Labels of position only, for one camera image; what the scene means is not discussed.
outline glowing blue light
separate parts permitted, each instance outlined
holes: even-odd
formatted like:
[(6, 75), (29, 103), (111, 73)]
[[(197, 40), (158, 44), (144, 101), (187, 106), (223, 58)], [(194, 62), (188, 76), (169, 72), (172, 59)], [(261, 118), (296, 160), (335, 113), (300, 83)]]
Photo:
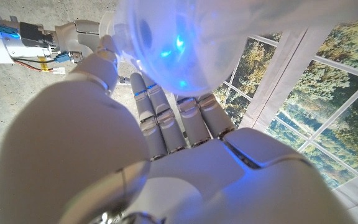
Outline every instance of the glowing blue light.
[(161, 53), (161, 57), (166, 57), (166, 56), (168, 56), (168, 55), (170, 55), (170, 54), (171, 54), (171, 51), (162, 52), (162, 53)]
[(19, 35), (19, 34), (11, 34), (11, 37), (13, 37), (13, 38), (20, 38), (20, 35)]
[(187, 86), (187, 84), (186, 84), (185, 81), (180, 81), (179, 85), (180, 85), (180, 87), (185, 87), (185, 86)]
[(185, 50), (184, 41), (180, 39), (180, 36), (177, 37), (177, 47), (180, 52), (183, 52)]

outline exposed robot arm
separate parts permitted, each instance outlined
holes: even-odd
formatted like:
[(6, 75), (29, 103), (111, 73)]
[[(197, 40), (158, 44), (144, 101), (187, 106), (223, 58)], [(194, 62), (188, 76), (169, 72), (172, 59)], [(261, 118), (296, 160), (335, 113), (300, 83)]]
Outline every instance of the exposed robot arm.
[[(42, 24), (18, 22), (15, 16), (7, 21), (0, 16), (0, 63), (38, 58), (79, 63), (97, 49), (99, 40), (99, 23), (94, 21), (76, 20), (45, 30)], [(118, 80), (118, 84), (129, 84), (129, 78), (118, 76)]]

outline metal bracket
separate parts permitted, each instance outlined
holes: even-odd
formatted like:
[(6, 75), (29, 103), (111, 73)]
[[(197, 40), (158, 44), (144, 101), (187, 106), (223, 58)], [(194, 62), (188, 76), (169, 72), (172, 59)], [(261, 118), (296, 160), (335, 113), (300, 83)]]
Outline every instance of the metal bracket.
[(185, 98), (178, 102), (178, 110), (180, 113), (187, 112), (197, 107), (197, 102), (194, 98)]

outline gray concrete surface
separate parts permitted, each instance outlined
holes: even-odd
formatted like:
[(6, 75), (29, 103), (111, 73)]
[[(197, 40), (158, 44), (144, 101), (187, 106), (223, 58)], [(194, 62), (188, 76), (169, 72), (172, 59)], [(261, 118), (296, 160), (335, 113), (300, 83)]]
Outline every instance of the gray concrete surface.
[[(60, 26), (75, 19), (99, 21), (105, 11), (115, 10), (116, 4), (115, 0), (0, 1), (0, 16), (3, 19), (9, 19), (10, 15), (17, 16), (19, 21), (43, 24), (45, 29), (52, 30), (55, 25)], [(74, 67), (70, 62), (65, 62), (64, 66), (67, 72)], [(134, 71), (128, 64), (119, 68), (120, 75), (124, 76), (129, 76)], [(9, 123), (25, 104), (41, 89), (63, 78), (64, 75), (36, 72), (16, 64), (0, 65), (0, 142)], [(118, 86), (113, 98), (137, 116), (130, 86)]]

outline window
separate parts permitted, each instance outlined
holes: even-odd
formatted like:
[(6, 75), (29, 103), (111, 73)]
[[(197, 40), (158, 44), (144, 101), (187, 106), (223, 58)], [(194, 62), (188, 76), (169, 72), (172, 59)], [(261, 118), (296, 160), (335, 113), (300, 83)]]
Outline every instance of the window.
[[(284, 35), (291, 38), (275, 44)], [(270, 66), (281, 73), (267, 77)], [(243, 125), (302, 153), (330, 188), (358, 176), (358, 21), (333, 30), (251, 36), (226, 84), (250, 101), (246, 108), (253, 111)], [(258, 88), (269, 92), (255, 94)]]
[(255, 35), (248, 38), (237, 68), (213, 91), (236, 127), (254, 97), (280, 38), (281, 34), (268, 34), (264, 37)]

